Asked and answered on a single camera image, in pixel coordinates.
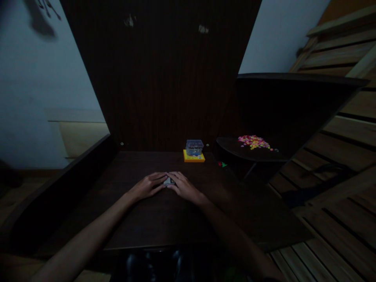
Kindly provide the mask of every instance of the yellow box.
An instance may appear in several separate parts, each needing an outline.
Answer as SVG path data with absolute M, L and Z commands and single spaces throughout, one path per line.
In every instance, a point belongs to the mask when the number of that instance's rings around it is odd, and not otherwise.
M 183 154 L 184 154 L 185 163 L 204 163 L 205 162 L 205 157 L 203 153 L 201 153 L 201 155 L 199 156 L 189 156 L 187 155 L 187 151 L 184 149 Z

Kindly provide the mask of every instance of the dark pants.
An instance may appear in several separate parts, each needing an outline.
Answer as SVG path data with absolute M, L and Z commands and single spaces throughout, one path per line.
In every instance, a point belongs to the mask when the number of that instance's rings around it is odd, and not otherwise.
M 210 282 L 209 254 L 202 249 L 123 253 L 110 282 Z

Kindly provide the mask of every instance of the hand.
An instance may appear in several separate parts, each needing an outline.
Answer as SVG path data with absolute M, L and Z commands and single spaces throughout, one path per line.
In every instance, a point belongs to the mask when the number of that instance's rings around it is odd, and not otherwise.
M 167 176 L 176 183 L 176 185 L 167 185 L 167 188 L 174 190 L 183 199 L 199 205 L 202 199 L 205 198 L 204 194 L 197 190 L 181 172 L 170 172 L 167 173 Z
M 136 201 L 149 198 L 154 196 L 163 188 L 166 188 L 165 185 L 161 184 L 165 182 L 166 179 L 166 172 L 154 172 L 142 178 L 135 186 L 133 186 L 131 190 L 128 191 L 128 194 L 131 195 Z

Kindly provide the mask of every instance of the white wall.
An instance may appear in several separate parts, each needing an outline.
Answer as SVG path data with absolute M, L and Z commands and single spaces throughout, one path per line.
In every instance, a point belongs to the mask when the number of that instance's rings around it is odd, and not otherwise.
M 100 109 L 58 0 L 46 21 L 56 39 L 30 27 L 22 0 L 2 7 L 0 24 L 0 159 L 15 168 L 63 168 L 45 108 Z
M 330 0 L 262 0 L 239 73 L 288 72 Z
M 31 29 L 24 1 L 7 0 L 0 11 L 0 159 L 15 168 L 67 164 L 44 109 L 100 109 L 60 2 L 50 2 L 62 17 L 42 10 L 55 40 Z M 328 3 L 263 0 L 239 73 L 288 71 Z

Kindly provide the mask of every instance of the finger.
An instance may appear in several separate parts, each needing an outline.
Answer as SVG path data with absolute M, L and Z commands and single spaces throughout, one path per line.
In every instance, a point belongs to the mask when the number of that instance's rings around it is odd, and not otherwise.
M 167 179 L 167 176 L 162 177 L 162 178 L 159 178 L 159 179 L 156 179 L 156 180 L 153 180 L 152 183 L 153 183 L 153 185 L 157 185 L 157 184 L 159 184 L 159 183 L 163 183 L 163 182 L 165 182 L 166 179 Z
M 156 180 L 156 179 L 161 178 L 162 176 L 165 176 L 165 175 L 166 175 L 165 172 L 154 172 L 153 174 L 149 175 L 149 179 L 150 180 Z
M 179 180 L 179 178 L 177 178 L 175 176 L 175 174 L 167 173 L 167 176 L 170 177 L 170 178 L 172 178 L 172 180 L 174 180 L 175 182 L 177 182 Z
M 178 195 L 180 194 L 179 188 L 177 188 L 175 185 L 167 185 L 167 188 L 174 190 Z
M 186 177 L 184 176 L 184 174 L 182 174 L 181 172 L 178 172 L 178 174 L 181 175 L 182 177 L 186 178 Z
M 150 191 L 149 193 L 149 196 L 154 196 L 156 193 L 158 193 L 159 191 L 161 191 L 163 188 L 166 188 L 165 185 L 159 185 L 157 188 L 153 189 Z
M 170 172 L 170 173 L 175 175 L 178 179 L 181 178 L 181 175 L 179 174 L 179 172 Z

